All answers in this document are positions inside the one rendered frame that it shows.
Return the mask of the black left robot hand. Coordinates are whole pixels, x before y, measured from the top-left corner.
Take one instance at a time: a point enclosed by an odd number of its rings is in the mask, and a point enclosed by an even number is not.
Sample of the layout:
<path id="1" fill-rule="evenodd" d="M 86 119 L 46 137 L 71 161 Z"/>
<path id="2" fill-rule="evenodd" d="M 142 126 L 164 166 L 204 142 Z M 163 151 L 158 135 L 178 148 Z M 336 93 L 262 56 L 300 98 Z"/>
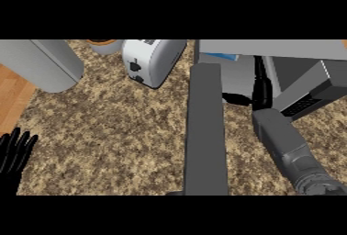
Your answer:
<path id="1" fill-rule="evenodd" d="M 0 196 L 15 196 L 39 136 L 15 128 L 0 137 Z"/>

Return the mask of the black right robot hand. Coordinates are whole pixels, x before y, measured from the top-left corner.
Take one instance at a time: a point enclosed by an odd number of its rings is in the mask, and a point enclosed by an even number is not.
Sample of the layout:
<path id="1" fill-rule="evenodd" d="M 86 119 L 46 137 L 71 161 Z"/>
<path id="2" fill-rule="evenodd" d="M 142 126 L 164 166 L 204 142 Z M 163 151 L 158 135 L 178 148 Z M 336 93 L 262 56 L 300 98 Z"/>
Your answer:
<path id="1" fill-rule="evenodd" d="M 223 100 L 234 105 L 253 106 L 253 110 L 274 107 L 274 84 L 268 76 L 265 61 L 260 56 L 256 59 L 256 82 L 253 97 L 246 95 L 223 93 Z"/>

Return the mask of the white milk carton blue top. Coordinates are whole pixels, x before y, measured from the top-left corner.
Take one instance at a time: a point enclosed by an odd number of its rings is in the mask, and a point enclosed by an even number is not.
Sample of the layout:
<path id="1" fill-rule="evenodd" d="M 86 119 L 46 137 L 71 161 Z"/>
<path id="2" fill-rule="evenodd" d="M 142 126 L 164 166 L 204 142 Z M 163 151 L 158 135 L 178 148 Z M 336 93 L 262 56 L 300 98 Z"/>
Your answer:
<path id="1" fill-rule="evenodd" d="M 200 62 L 219 63 L 222 65 L 223 92 L 253 96 L 256 81 L 254 57 L 241 55 L 235 61 L 200 54 Z"/>

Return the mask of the grey microwave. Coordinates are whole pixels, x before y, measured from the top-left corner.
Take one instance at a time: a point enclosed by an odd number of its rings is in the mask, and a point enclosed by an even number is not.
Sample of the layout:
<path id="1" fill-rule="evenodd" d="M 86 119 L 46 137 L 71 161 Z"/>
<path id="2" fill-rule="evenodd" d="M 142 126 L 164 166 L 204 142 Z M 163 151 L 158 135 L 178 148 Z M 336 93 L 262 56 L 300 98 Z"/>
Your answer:
<path id="1" fill-rule="evenodd" d="M 274 108 L 290 120 L 347 96 L 347 47 L 340 39 L 200 39 L 200 54 L 235 61 L 260 56 L 274 84 Z"/>

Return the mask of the dark grey microwave door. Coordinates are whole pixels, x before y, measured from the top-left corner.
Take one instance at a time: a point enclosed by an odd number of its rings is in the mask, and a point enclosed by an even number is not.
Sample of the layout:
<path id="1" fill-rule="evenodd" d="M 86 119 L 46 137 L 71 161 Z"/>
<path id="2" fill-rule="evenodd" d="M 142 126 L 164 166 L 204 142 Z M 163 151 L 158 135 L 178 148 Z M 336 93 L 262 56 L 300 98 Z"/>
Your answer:
<path id="1" fill-rule="evenodd" d="M 184 189 L 169 196 L 228 196 L 222 66 L 191 67 Z"/>

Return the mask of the white toaster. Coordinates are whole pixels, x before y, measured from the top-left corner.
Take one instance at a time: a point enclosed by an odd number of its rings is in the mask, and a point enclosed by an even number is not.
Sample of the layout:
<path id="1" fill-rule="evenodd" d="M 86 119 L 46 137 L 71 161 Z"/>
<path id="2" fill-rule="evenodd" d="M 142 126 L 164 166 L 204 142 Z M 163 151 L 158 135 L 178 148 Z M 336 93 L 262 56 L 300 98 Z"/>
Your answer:
<path id="1" fill-rule="evenodd" d="M 129 77 L 158 89 L 187 46 L 185 39 L 127 39 L 123 45 L 123 60 Z"/>

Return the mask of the large grey cylinder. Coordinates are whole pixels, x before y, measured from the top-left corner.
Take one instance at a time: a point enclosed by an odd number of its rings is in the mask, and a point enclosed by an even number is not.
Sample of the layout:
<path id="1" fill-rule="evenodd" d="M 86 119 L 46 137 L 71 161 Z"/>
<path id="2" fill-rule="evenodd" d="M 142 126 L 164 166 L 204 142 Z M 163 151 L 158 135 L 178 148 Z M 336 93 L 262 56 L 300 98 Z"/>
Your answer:
<path id="1" fill-rule="evenodd" d="M 0 39 L 0 63 L 48 93 L 68 90 L 85 74 L 64 39 Z"/>

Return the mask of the grey cup with orange rim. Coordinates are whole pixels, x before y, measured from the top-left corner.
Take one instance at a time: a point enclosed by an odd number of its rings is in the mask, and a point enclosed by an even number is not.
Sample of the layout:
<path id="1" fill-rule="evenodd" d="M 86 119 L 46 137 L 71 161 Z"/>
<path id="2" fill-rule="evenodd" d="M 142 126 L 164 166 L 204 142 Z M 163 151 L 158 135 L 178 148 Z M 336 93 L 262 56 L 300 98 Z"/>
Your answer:
<path id="1" fill-rule="evenodd" d="M 116 53 L 122 49 L 125 43 L 122 39 L 89 39 L 88 42 L 92 46 L 92 50 L 101 55 Z"/>

